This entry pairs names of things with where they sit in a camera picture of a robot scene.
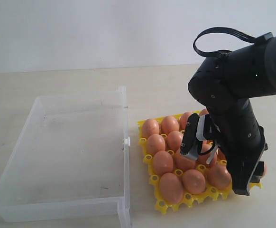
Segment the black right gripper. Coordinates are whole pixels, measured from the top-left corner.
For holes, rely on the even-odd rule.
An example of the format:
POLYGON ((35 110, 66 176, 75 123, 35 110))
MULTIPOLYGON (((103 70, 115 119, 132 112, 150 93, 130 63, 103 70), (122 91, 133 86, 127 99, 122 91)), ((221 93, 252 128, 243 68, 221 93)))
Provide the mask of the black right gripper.
POLYGON ((250 184, 259 183, 263 174, 265 162, 258 161, 267 149, 263 128, 256 120, 250 100, 208 99, 204 106, 212 121, 205 135, 224 152, 234 193, 250 195, 250 184))

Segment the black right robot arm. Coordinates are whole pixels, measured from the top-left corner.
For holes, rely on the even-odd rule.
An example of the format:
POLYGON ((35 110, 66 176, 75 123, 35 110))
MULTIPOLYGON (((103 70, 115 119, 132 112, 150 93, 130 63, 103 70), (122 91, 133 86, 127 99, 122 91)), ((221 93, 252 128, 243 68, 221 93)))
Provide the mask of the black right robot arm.
POLYGON ((250 183, 264 172, 260 158, 267 149, 250 99, 276 95, 276 37, 267 33, 250 46, 207 57, 188 90, 208 113, 188 118, 181 154, 196 160, 201 142, 212 140, 226 157, 234 193, 249 195, 250 183))

